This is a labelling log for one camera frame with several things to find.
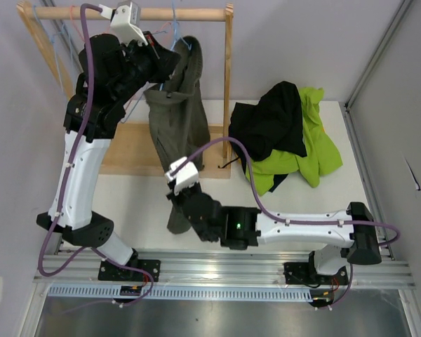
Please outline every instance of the metal grate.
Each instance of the metal grate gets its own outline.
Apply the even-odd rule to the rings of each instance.
[[[120,296],[121,286],[53,284],[49,296],[88,298],[133,298]],[[308,289],[227,288],[199,286],[155,286],[147,296],[162,300],[237,300],[259,302],[311,302]]]

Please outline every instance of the pile of clothes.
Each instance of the pile of clothes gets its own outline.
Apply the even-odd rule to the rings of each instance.
[[[289,173],[296,171],[310,186],[317,187],[320,176],[343,165],[319,116],[323,96],[321,88],[298,90],[295,84],[282,81],[263,95],[257,105],[236,103],[229,135],[248,150],[259,195],[273,192]],[[250,179],[243,152],[237,145],[232,146]]]

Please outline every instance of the wall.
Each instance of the wall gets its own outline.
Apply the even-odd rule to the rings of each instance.
[[[421,303],[421,0],[353,106],[354,125],[387,222],[397,224]]]
[[[0,1],[0,336],[16,336],[29,300],[63,151],[65,100],[15,9]]]
[[[89,2],[115,6],[118,1]],[[136,2],[144,7],[171,6],[170,0]],[[345,101],[401,0],[175,0],[177,8],[224,8],[226,2],[234,4],[233,99],[258,99],[278,81],[288,80],[298,86],[324,87],[326,100]],[[141,27],[155,31],[161,25],[142,22]],[[97,34],[108,24],[90,26]],[[207,99],[223,97],[224,27],[221,22],[180,24],[184,35],[193,34],[202,44],[201,89]],[[81,40],[75,38],[81,50]]]

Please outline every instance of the wooden board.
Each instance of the wooden board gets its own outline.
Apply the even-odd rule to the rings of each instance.
[[[215,139],[223,134],[223,127],[209,126],[210,137]],[[204,152],[202,178],[230,178],[231,167],[222,166],[222,143]],[[101,174],[120,174],[130,176],[163,176],[164,172],[154,148],[147,123],[119,124],[115,138],[106,152]]]

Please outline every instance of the lime green cloth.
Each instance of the lime green cloth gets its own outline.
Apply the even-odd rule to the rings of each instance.
[[[302,108],[302,130],[307,157],[302,158],[290,152],[273,150],[262,161],[251,161],[255,189],[259,195],[273,187],[275,174],[288,174],[299,171],[310,186],[320,183],[320,176],[334,172],[343,165],[338,149],[326,134],[319,115],[319,103],[324,97],[322,88],[299,89]],[[250,180],[248,169],[246,177]]]

